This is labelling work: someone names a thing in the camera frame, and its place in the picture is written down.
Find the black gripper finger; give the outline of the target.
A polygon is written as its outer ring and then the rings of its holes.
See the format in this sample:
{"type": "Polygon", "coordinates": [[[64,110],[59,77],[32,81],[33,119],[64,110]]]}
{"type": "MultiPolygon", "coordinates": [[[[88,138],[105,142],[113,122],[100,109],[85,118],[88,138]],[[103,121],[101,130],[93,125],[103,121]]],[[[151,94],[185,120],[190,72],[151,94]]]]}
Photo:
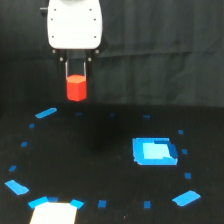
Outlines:
{"type": "Polygon", "coordinates": [[[85,61],[84,62],[84,65],[83,65],[83,67],[84,67],[84,76],[85,76],[85,78],[87,78],[87,76],[88,76],[88,66],[87,66],[87,62],[85,61]]]}
{"type": "Polygon", "coordinates": [[[66,79],[68,78],[68,75],[69,75],[69,61],[67,60],[65,62],[65,77],[66,77],[66,79]]]}

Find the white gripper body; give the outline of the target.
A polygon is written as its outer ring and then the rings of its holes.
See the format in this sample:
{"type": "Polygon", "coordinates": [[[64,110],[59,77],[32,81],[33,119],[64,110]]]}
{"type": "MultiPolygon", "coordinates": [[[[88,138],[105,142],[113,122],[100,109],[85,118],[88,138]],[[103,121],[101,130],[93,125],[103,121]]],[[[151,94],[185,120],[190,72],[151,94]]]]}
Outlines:
{"type": "Polygon", "coordinates": [[[66,53],[84,50],[93,61],[103,38],[100,0],[46,0],[39,9],[46,18],[47,40],[54,59],[64,61],[66,53]]]}

